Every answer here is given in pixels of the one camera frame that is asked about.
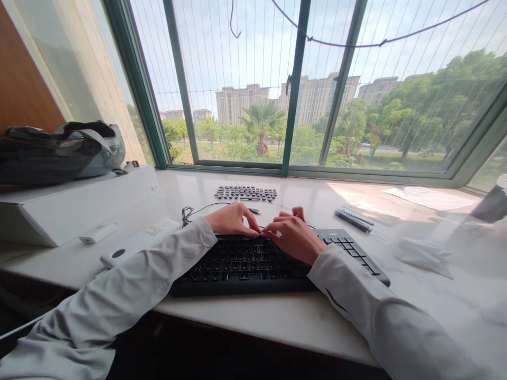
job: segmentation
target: white box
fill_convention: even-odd
[[[149,165],[50,187],[0,186],[0,241],[60,246],[159,188]]]

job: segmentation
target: window frame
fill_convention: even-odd
[[[505,81],[492,101],[483,107],[481,112],[478,113],[475,120],[471,123],[471,132],[464,138],[461,147],[453,153],[450,165],[444,173],[326,167],[325,162],[327,160],[336,118],[345,92],[346,80],[350,73],[355,50],[353,47],[346,47],[339,76],[337,78],[330,109],[330,117],[324,134],[319,165],[291,165],[290,152],[292,149],[299,83],[301,80],[306,30],[311,5],[311,0],[301,0],[298,20],[300,30],[297,32],[294,64],[290,79],[287,130],[282,163],[200,159],[193,127],[189,92],[186,86],[185,70],[174,6],[172,0],[163,0],[194,165],[173,164],[168,152],[167,143],[165,142],[165,135],[163,133],[158,107],[156,106],[156,100],[149,79],[139,36],[137,34],[130,2],[129,0],[102,0],[102,2],[109,17],[111,29],[132,88],[134,100],[139,109],[141,120],[146,129],[156,165],[161,169],[170,168],[176,170],[197,170],[219,173],[233,172],[236,174],[260,174],[280,177],[309,177],[379,183],[464,187],[487,161],[489,156],[493,154],[499,141],[507,135],[507,128],[505,127],[507,125],[507,81]],[[347,45],[355,45],[357,43],[359,31],[363,25],[363,16],[367,3],[368,0],[355,1]]]

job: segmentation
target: glass pane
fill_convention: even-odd
[[[162,0],[131,0],[158,113],[175,164],[193,164]]]
[[[200,159],[281,163],[296,29],[271,2],[175,0]],[[299,1],[280,6],[294,20]],[[167,66],[161,66],[162,76]]]
[[[117,124],[125,160],[153,164],[102,2],[6,0],[4,5],[64,119]]]
[[[354,3],[355,0],[312,1],[307,34],[321,41],[345,44]],[[290,151],[291,165],[318,164],[336,89],[335,78],[342,64],[344,50],[342,47],[306,42]],[[359,77],[347,78],[343,104],[354,98],[358,85]],[[283,92],[281,97],[281,104],[286,111],[289,97],[290,89],[287,96]]]
[[[468,185],[488,193],[496,185],[498,178],[506,173],[507,137],[504,137],[495,153],[486,161]]]
[[[479,0],[368,2],[358,44],[434,25]],[[327,166],[445,172],[507,79],[506,2],[382,47],[356,49],[354,99],[340,107]]]

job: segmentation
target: white desk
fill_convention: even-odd
[[[0,246],[0,268],[72,289],[93,280],[103,268],[99,257],[118,241],[150,226],[162,217],[181,220],[181,208],[199,208],[218,200],[221,185],[275,188],[272,204],[246,202],[261,210],[257,219],[266,225],[282,210],[300,205],[309,224],[316,228],[344,228],[372,256],[391,279],[397,295],[427,311],[448,333],[467,347],[478,361],[507,373],[507,254],[505,237],[492,228],[465,223],[466,207],[454,212],[436,212],[382,190],[392,185],[361,184],[299,178],[271,178],[166,170],[158,172],[162,193],[138,204],[111,221],[119,230],[97,245],[78,239],[56,249]],[[469,194],[442,189],[477,202]],[[333,216],[342,204],[375,207],[396,222],[376,223],[366,235]],[[205,215],[220,205],[211,206]],[[401,236],[438,241],[451,249],[449,270],[454,279],[404,264],[393,257]],[[199,299],[166,298],[155,310],[270,339],[369,365],[377,365],[366,341],[345,321],[320,293],[236,296]]]

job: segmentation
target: white sleeve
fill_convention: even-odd
[[[202,217],[62,301],[0,362],[0,379],[103,379],[108,346],[217,242]]]
[[[398,298],[342,248],[329,245],[308,277],[365,337],[392,378],[500,378],[475,363],[435,319]]]

